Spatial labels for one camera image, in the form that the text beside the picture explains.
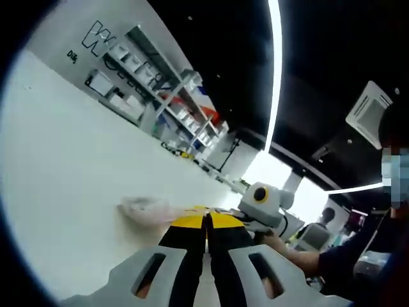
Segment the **air conditioning unit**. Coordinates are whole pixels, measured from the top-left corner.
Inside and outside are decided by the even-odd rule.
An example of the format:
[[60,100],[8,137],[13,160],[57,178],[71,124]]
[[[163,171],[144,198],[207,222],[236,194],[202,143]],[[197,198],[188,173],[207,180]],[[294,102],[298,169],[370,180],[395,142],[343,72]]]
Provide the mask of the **air conditioning unit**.
[[383,112],[392,103],[388,95],[375,82],[369,81],[345,120],[379,150],[382,146],[379,143],[378,127]]

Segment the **black ceiling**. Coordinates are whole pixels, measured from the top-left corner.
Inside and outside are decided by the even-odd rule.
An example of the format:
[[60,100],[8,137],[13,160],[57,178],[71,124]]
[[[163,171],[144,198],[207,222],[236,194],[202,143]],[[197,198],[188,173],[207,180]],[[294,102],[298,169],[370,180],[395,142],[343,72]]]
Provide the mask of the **black ceiling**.
[[[230,127],[265,136],[274,57],[267,0],[150,3],[201,74]],[[381,153],[347,125],[345,117],[369,80],[393,101],[407,97],[406,1],[280,0],[279,4],[283,73],[274,142],[340,187],[379,182]],[[245,141],[263,147],[251,136]],[[287,162],[297,167],[288,157]],[[376,191],[353,197],[355,206],[383,204]]]

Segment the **plastic bag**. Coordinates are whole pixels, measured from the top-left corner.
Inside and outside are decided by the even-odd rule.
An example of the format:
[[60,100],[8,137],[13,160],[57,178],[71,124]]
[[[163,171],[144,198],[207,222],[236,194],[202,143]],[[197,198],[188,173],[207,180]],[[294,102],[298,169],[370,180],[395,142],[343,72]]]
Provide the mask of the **plastic bag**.
[[143,226],[159,226],[192,215],[192,210],[172,207],[168,201],[154,197],[125,197],[118,208]]

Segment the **window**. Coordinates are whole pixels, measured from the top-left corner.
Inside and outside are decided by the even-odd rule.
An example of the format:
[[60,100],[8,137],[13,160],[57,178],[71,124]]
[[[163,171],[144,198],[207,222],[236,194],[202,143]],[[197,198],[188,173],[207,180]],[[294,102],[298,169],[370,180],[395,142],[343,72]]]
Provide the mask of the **window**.
[[317,222],[327,200],[328,194],[323,189],[303,178],[295,192],[294,204],[288,211],[308,225]]
[[264,151],[259,152],[242,177],[249,184],[263,182],[282,189],[291,168]]

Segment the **cable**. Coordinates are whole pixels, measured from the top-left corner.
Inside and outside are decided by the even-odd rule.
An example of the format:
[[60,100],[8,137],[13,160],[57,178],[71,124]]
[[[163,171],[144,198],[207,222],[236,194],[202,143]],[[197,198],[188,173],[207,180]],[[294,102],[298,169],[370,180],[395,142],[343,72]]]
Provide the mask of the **cable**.
[[285,222],[286,222],[286,226],[284,226],[284,229],[282,230],[282,232],[280,233],[279,237],[281,237],[282,235],[284,235],[284,232],[286,232],[287,227],[288,227],[288,219],[286,216],[283,216]]

